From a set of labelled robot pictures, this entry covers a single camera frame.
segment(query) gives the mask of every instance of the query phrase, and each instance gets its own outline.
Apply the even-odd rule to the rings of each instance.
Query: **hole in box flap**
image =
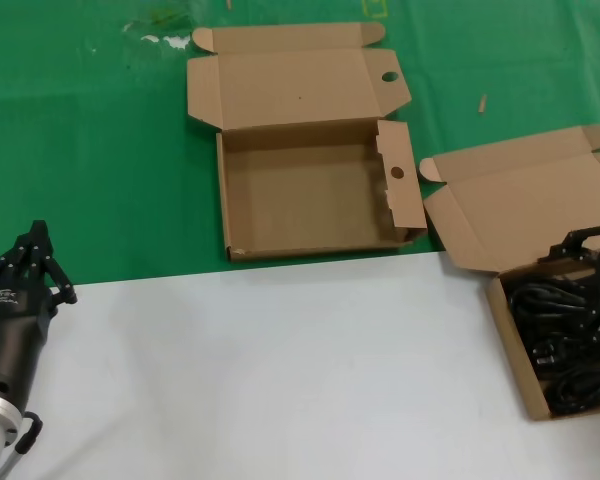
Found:
[[[396,72],[386,72],[382,75],[382,80],[390,83],[395,82],[400,76]]]
[[[391,176],[397,179],[404,178],[404,170],[402,170],[400,167],[393,167],[391,169]]]

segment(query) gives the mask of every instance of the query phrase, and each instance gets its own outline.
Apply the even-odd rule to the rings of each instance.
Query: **open cardboard box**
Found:
[[[189,114],[217,134],[225,246],[249,259],[397,248],[426,231],[379,23],[198,28]]]
[[[424,205],[451,260],[461,268],[497,274],[487,297],[533,420],[553,417],[503,284],[531,271],[583,269],[578,262],[536,261],[571,230],[600,225],[600,153],[593,153],[598,149],[600,125],[593,125],[446,153],[420,165],[426,179],[446,182]],[[590,240],[587,247],[600,248],[600,238]]]

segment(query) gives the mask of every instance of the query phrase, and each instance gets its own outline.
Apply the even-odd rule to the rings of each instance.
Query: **coiled black cable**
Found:
[[[505,286],[534,371],[556,415],[600,406],[600,293],[593,276],[527,275]]]
[[[576,367],[545,390],[551,411],[571,415],[600,407],[600,367]]]

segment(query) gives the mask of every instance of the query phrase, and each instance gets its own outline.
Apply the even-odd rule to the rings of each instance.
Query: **robotic arm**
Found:
[[[46,286],[47,276],[57,293]],[[31,448],[42,428],[37,415],[26,412],[38,357],[58,305],[76,302],[71,281],[53,259],[46,223],[33,222],[29,233],[20,235],[0,257],[0,455],[18,438],[23,418],[32,421],[0,469],[0,479]]]

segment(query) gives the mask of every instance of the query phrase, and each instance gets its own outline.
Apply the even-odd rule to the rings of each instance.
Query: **yellow tape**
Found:
[[[362,0],[362,11],[369,18],[387,18],[387,0]]]

